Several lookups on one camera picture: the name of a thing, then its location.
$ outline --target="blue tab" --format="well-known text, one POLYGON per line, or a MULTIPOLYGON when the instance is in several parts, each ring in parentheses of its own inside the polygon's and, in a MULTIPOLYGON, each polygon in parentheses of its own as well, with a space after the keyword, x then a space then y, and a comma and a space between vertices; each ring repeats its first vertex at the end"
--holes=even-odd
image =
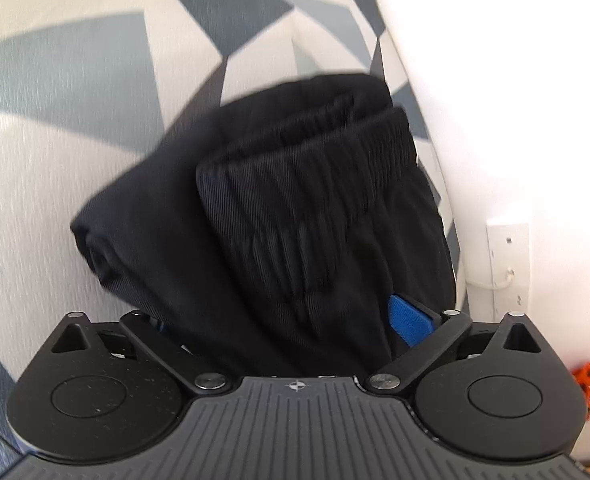
POLYGON ((428 316, 395 294, 388 300, 388 322, 411 348, 435 330, 428 316))

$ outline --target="elastic waistband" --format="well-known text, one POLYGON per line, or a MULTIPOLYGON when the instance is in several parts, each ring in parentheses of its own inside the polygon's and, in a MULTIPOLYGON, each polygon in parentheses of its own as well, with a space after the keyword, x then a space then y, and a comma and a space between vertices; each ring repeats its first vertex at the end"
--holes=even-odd
POLYGON ((351 223, 416 166, 400 108, 342 96, 204 161, 197 185, 230 264, 253 294, 290 298, 332 277, 351 223))
POLYGON ((298 228, 340 203, 368 209, 416 152, 400 108, 351 123, 345 103, 292 118, 198 167, 197 184, 220 235, 298 228))

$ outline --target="ribbed gray surface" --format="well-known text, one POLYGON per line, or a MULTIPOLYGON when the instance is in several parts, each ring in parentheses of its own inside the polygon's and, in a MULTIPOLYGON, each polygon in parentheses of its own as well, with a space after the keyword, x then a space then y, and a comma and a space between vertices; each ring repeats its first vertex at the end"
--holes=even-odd
POLYGON ((348 378, 245 378, 226 396, 197 400, 177 429, 137 456, 96 466, 26 457, 3 480, 588 480, 566 457, 495 466, 444 449, 396 399, 348 378))

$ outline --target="screw head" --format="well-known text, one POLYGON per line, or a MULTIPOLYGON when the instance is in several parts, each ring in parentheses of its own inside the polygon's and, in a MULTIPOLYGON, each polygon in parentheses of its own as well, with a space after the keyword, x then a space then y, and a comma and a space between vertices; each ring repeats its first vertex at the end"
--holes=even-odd
POLYGON ((226 378, 222 374, 206 373, 195 377, 195 386, 202 390, 219 390, 226 385, 226 378))
POLYGON ((370 386, 377 390, 393 390, 402 383, 399 377, 391 374, 375 374, 370 377, 369 381, 370 386))

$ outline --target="black fabric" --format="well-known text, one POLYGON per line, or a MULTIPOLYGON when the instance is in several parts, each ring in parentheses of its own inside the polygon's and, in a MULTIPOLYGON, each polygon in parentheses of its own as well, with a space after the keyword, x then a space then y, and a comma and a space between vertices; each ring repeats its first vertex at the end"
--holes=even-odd
POLYGON ((108 290, 237 374, 364 376, 405 348, 391 294, 455 302, 408 121, 367 75, 286 83, 203 116, 72 230, 108 290))

